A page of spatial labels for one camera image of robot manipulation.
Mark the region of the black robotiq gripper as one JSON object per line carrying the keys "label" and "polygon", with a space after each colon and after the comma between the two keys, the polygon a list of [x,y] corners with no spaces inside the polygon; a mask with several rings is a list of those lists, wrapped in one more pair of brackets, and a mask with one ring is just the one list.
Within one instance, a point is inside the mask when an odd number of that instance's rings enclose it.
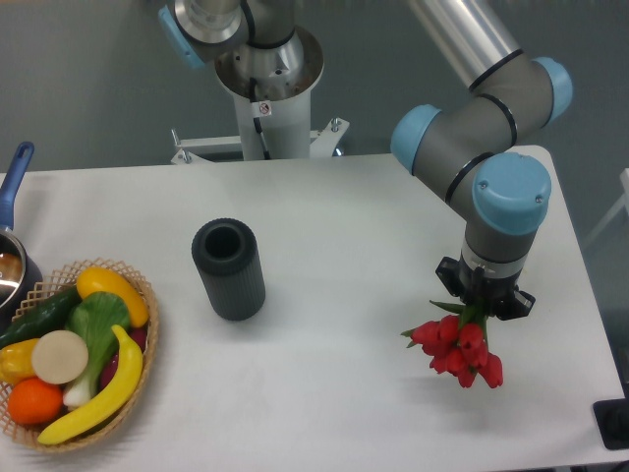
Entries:
{"label": "black robotiq gripper", "polygon": [[458,260],[444,257],[436,275],[448,293],[464,303],[483,299],[493,304],[493,315],[501,321],[525,318],[535,305],[533,295],[516,289],[520,271],[508,277],[491,278],[481,267],[471,270]]}

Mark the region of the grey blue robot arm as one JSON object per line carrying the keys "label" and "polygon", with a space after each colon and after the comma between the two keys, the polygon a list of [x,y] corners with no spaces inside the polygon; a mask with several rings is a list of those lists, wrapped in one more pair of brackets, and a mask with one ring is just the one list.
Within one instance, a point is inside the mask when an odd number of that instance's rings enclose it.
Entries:
{"label": "grey blue robot arm", "polygon": [[[415,1],[420,23],[471,101],[452,113],[409,111],[390,148],[401,165],[466,223],[458,259],[436,274],[448,292],[501,320],[526,317],[518,279],[547,212],[549,174],[519,141],[569,106],[563,66],[528,57],[484,1]],[[291,1],[170,1],[158,20],[191,68],[212,64],[231,93],[247,160],[311,157],[311,91],[323,71],[317,40]]]}

